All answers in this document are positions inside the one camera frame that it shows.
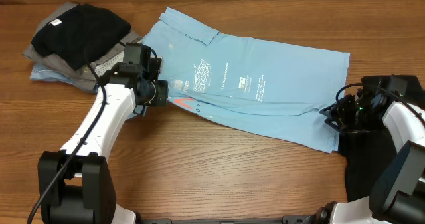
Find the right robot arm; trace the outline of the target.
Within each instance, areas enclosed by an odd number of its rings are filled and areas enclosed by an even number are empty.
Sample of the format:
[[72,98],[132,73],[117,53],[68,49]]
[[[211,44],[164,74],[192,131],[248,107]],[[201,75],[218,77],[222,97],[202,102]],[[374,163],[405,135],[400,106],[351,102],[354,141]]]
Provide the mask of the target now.
[[321,109],[347,158],[347,202],[296,223],[424,223],[424,89],[413,75],[365,76]]

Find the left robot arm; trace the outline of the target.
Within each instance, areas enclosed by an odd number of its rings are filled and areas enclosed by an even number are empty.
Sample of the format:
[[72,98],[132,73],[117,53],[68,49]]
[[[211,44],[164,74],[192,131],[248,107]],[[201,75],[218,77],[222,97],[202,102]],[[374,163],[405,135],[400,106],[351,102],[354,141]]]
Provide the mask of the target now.
[[166,106],[168,83],[158,78],[162,58],[142,43],[126,43],[124,58],[97,79],[96,99],[74,135],[59,151],[45,151],[37,171],[40,197],[27,219],[44,223],[141,223],[118,205],[108,167],[124,122],[148,107]]

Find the folded blue denim garment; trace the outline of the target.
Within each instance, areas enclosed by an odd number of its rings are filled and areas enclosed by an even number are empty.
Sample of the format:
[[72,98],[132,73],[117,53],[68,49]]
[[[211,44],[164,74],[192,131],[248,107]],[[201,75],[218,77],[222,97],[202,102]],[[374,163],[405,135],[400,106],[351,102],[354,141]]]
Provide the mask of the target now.
[[98,82],[87,66],[74,70],[67,64],[49,67],[36,63],[31,71],[30,79],[32,81],[63,82],[91,93],[96,93],[98,89]]

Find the folded black garment on stack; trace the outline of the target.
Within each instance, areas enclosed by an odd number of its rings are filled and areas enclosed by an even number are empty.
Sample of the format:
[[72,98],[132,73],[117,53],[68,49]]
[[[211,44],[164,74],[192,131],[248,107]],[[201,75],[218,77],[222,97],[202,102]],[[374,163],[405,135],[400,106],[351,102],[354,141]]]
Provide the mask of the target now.
[[56,54],[73,70],[106,54],[130,31],[131,25],[108,9],[77,5],[46,24],[31,44],[41,56]]

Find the folded grey garment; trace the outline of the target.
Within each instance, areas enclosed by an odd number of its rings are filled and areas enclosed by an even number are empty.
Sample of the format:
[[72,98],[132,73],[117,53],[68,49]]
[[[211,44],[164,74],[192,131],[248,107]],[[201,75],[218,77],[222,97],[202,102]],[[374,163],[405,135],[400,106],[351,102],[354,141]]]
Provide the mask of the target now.
[[[135,31],[130,31],[124,38],[122,38],[116,45],[114,45],[106,54],[101,56],[98,60],[93,61],[91,66],[95,69],[96,74],[101,76],[109,68],[112,68],[113,65],[117,62],[123,61],[124,57],[124,45],[126,43],[135,42],[139,43],[141,41],[141,36]],[[23,56],[32,60],[35,64],[41,63],[49,67],[58,67],[62,64],[67,64],[67,62],[60,58],[56,54],[49,56],[41,56],[36,52],[35,48],[32,45],[29,45],[23,52]]]

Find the black garment at right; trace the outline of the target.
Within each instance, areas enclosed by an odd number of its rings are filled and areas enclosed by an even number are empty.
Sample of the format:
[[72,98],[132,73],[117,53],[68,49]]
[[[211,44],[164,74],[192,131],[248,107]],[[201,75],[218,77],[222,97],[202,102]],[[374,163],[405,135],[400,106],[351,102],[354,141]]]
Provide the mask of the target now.
[[[414,75],[366,76],[361,79],[359,88],[399,93],[413,104],[424,107],[424,89]],[[394,100],[386,95],[384,112]],[[339,134],[338,152],[347,158],[345,187],[347,199],[354,201],[370,194],[376,180],[395,157],[396,148],[383,124],[383,129],[377,132]]]

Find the light blue printed t-shirt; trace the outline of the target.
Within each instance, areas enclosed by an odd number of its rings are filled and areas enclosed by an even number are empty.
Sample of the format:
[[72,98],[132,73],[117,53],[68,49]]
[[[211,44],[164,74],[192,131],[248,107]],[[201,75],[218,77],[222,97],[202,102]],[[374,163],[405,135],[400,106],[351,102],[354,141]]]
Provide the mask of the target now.
[[345,84],[349,53],[225,34],[172,8],[142,42],[163,59],[170,103],[245,132],[337,150],[321,109]]

